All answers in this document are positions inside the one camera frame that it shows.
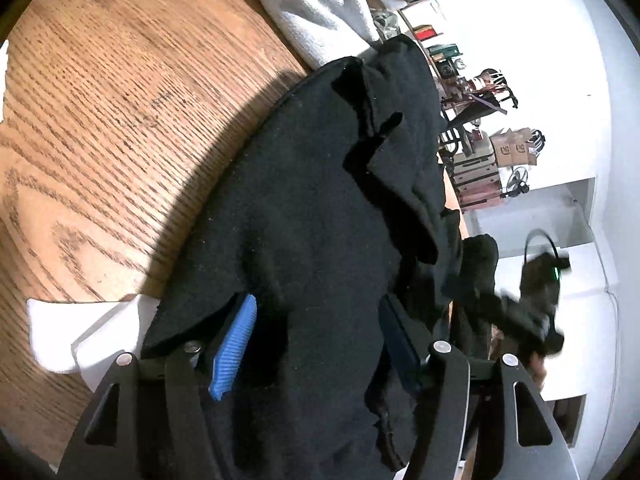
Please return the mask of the person right hand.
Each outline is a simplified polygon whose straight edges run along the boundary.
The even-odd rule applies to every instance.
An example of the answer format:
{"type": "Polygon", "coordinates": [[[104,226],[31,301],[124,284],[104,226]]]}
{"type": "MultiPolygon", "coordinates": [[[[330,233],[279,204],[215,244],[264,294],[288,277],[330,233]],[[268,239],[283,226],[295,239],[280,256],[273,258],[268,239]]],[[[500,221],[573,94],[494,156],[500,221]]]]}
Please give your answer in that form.
{"type": "Polygon", "coordinates": [[[528,359],[526,370],[536,387],[542,390],[547,377],[547,370],[544,367],[544,357],[537,352],[533,352],[528,359]]]}

